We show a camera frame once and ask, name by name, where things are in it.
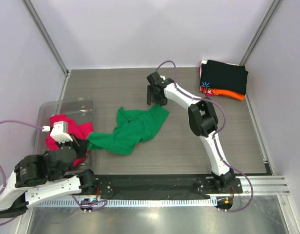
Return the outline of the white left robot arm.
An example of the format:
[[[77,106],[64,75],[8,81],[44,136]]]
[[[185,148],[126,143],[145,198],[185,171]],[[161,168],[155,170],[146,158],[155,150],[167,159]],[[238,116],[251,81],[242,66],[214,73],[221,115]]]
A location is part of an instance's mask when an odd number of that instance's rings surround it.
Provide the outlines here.
[[[156,136],[168,115],[158,104],[147,111],[120,108],[117,126],[111,134],[93,132],[91,122],[77,125],[65,115],[53,116],[50,125],[42,127],[48,133],[48,150],[26,156],[10,176],[3,177],[0,219],[20,216],[58,196],[93,194],[99,189],[94,172],[90,169],[76,172],[87,154],[101,149],[131,154],[136,144]]]

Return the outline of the green t shirt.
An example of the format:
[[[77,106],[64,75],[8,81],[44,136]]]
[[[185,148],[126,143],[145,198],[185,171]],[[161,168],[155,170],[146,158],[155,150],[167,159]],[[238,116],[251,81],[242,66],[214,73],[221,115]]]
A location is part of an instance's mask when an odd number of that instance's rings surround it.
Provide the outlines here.
[[[106,150],[117,155],[133,153],[135,145],[152,140],[169,116],[169,111],[160,105],[149,110],[125,110],[119,108],[117,126],[112,133],[91,132],[87,140],[88,150]]]

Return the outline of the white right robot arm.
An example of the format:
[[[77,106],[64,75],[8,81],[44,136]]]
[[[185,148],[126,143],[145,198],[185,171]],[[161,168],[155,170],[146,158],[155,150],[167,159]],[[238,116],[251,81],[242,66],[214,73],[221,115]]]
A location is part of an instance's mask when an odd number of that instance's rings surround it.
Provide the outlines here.
[[[189,127],[194,135],[202,141],[211,162],[213,185],[216,191],[224,193],[235,180],[235,169],[227,162],[221,147],[218,133],[218,117],[213,101],[199,98],[181,89],[172,79],[159,79],[147,86],[147,104],[154,104],[148,111],[124,110],[117,113],[117,126],[113,133],[93,132],[91,123],[77,126],[71,120],[61,118],[54,122],[53,129],[58,133],[50,136],[59,143],[75,143],[80,146],[83,134],[85,144],[81,149],[102,150],[118,155],[128,155],[136,144],[152,140],[166,121],[169,113],[163,108],[169,100],[174,101],[188,112]]]

